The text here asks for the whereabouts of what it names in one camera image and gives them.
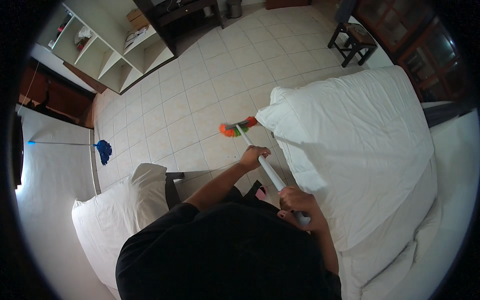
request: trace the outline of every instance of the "cardboard box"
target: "cardboard box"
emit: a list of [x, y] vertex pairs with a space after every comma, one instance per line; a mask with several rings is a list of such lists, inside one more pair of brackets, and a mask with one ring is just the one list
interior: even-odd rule
[[150, 24], [150, 22], [147, 20], [147, 18], [145, 18], [139, 9], [134, 9], [133, 11], [129, 12], [127, 14], [127, 19], [137, 30]]

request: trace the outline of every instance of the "trash bin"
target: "trash bin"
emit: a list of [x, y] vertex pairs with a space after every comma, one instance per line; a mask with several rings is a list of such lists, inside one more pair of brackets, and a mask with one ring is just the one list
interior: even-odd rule
[[227, 0], [227, 18], [235, 19], [241, 17], [241, 0]]

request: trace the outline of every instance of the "white broom handle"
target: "white broom handle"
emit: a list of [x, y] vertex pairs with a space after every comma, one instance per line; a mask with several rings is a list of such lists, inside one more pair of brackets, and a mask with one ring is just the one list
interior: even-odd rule
[[[243, 132], [242, 128], [239, 125], [237, 125], [237, 129], [240, 131], [240, 134], [242, 135], [243, 139], [248, 144], [248, 146], [253, 146], [252, 141], [250, 141], [248, 136]], [[280, 176], [275, 172], [275, 170], [268, 163], [268, 161], [266, 161], [266, 159], [263, 157], [263, 155], [260, 155], [258, 157], [258, 161], [260, 162], [260, 164], [264, 168], [264, 170], [267, 173], [270, 180], [275, 185], [277, 191], [281, 191], [285, 187], [285, 184], [283, 183], [283, 180], [280, 178]], [[303, 212], [294, 211], [293, 215], [295, 216], [295, 218], [297, 219], [297, 222], [300, 225], [307, 225], [308, 223], [310, 223], [310, 217], [307, 216]]]

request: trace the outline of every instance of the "broom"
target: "broom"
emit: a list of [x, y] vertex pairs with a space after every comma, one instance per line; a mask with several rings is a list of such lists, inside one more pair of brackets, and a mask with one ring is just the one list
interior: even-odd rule
[[110, 155], [112, 155], [112, 146], [105, 141], [100, 140], [96, 144], [73, 144], [73, 143], [51, 143], [51, 142], [27, 142], [29, 145], [35, 144], [60, 144], [60, 145], [80, 145], [80, 146], [93, 146], [98, 150], [98, 154], [100, 154], [100, 160], [102, 161], [102, 165], [106, 165]]
[[[257, 119], [255, 119], [255, 117], [248, 117], [242, 122], [238, 122], [235, 124], [231, 124], [231, 125], [221, 124], [219, 129], [223, 135], [228, 137], [237, 137], [241, 135], [245, 140], [245, 142], [247, 143], [247, 145], [250, 146], [253, 144], [248, 138], [248, 136], [245, 134], [245, 132], [247, 132], [250, 127], [256, 125], [257, 123], [258, 121]], [[273, 170], [272, 166], [265, 160], [265, 158], [262, 155], [258, 157], [258, 161], [264, 168], [270, 180], [275, 185], [276, 189], [278, 191], [281, 191], [285, 187], [283, 180], [279, 177], [279, 175], [275, 172], [275, 170]], [[293, 215], [295, 216], [297, 222], [302, 226], [310, 223], [310, 217], [305, 212], [293, 211]]]

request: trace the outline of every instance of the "blue mop head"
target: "blue mop head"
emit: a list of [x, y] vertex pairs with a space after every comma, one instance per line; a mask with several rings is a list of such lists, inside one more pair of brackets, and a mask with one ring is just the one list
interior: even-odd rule
[[106, 165], [110, 155], [112, 155], [112, 146], [110, 146], [110, 144], [105, 140], [101, 140], [93, 146], [97, 148], [98, 153], [100, 154], [102, 165]]

